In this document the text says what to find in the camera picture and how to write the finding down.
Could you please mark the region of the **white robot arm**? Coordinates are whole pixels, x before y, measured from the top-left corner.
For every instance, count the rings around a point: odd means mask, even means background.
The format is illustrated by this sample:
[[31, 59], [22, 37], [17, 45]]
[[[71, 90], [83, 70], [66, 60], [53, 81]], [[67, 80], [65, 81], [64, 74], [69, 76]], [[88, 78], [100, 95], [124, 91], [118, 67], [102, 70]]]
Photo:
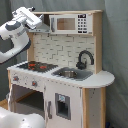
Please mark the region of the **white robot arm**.
[[[35, 29], [42, 25], [41, 18], [33, 14], [34, 10], [34, 7], [20, 7], [12, 12], [12, 20], [0, 27], [0, 38], [11, 39], [14, 44], [9, 51], [0, 51], [0, 64], [30, 47], [31, 41], [26, 29]], [[45, 128], [45, 123], [39, 114], [19, 114], [0, 107], [0, 128]]]

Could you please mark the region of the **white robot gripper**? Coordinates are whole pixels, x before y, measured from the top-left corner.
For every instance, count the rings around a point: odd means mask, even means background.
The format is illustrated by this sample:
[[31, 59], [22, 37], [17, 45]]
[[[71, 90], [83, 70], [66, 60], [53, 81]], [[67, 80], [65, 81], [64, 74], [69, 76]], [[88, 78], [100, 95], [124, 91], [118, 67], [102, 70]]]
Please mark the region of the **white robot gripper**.
[[24, 25], [27, 25], [31, 29], [35, 29], [42, 25], [42, 20], [32, 13], [33, 7], [25, 8], [20, 7], [12, 12], [13, 19]]

